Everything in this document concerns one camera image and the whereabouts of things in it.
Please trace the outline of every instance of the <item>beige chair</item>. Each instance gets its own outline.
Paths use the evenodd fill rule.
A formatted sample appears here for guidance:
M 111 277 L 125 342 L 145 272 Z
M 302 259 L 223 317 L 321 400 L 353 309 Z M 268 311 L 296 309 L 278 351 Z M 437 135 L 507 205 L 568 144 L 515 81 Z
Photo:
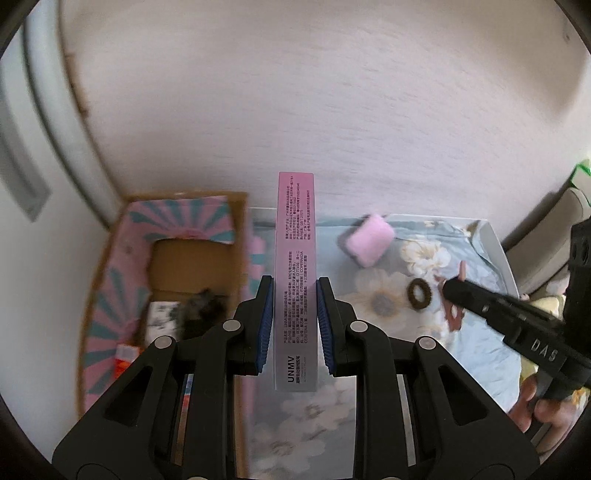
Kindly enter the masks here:
M 569 259 L 570 228 L 589 216 L 591 206 L 585 195 L 569 188 L 550 213 L 507 252 L 520 294 L 536 292 L 563 269 Z

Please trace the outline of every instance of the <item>floral bedsheet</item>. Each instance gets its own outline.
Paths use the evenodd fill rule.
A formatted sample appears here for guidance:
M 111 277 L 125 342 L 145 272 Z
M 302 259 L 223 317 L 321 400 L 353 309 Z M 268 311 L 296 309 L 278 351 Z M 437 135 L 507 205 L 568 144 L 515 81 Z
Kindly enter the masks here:
M 506 291 L 486 256 L 479 225 L 462 230 L 446 222 L 393 222 L 396 239 L 373 268 L 362 269 L 339 247 L 358 220 L 317 225 L 317 274 L 330 278 L 335 296 L 351 303 L 357 317 L 392 337 L 415 341 L 437 338 L 480 385 L 507 411 L 519 392 L 520 357 L 486 323 L 470 313 L 459 332 L 449 332 L 436 294 L 435 275 L 457 275 L 467 262 L 467 278 L 494 291 Z M 266 244 L 259 257 L 273 274 L 274 225 L 255 225 Z M 410 307 L 406 289 L 416 277 L 433 291 L 428 308 Z M 255 402 L 246 417 L 249 477 L 254 479 L 350 478 L 355 447 L 355 378 L 331 377 L 319 342 L 315 393 L 273 389 L 272 348 L 263 373 L 252 378 Z

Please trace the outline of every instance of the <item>silver screw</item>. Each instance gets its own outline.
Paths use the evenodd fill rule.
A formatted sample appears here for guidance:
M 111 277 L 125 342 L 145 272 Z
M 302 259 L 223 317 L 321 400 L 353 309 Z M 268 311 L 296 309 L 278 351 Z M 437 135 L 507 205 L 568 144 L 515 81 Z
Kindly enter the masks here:
M 168 348 L 172 344 L 173 340 L 168 335 L 162 335 L 162 337 L 156 338 L 156 341 L 154 342 L 156 348 Z
M 354 332 L 362 333 L 368 329 L 368 324 L 361 320 L 355 320 L 354 322 L 351 322 L 350 327 Z
M 418 345 L 425 350 L 433 350 L 437 346 L 437 343 L 431 337 L 423 337 L 418 341 Z
M 240 322 L 238 320 L 226 320 L 223 323 L 223 329 L 227 332 L 236 332 L 236 330 L 238 330 L 239 328 Z

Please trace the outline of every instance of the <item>product box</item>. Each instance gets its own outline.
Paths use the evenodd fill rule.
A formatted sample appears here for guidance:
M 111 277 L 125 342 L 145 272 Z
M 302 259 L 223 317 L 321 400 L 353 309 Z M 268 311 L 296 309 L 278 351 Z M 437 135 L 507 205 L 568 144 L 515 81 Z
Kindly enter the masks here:
M 120 343 L 115 351 L 115 378 L 119 378 L 136 361 L 142 349 L 138 346 Z
M 144 345 L 149 346 L 156 338 L 168 335 L 179 340 L 180 302 L 152 301 L 146 318 Z
M 314 176 L 279 174 L 275 237 L 275 389 L 316 390 L 316 219 Z

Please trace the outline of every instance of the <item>pink box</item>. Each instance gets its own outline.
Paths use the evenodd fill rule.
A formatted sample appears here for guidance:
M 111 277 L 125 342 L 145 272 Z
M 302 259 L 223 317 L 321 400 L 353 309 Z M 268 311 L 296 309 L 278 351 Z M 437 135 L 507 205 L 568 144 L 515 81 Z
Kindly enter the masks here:
M 279 174 L 275 233 L 275 389 L 316 390 L 316 218 L 314 176 Z

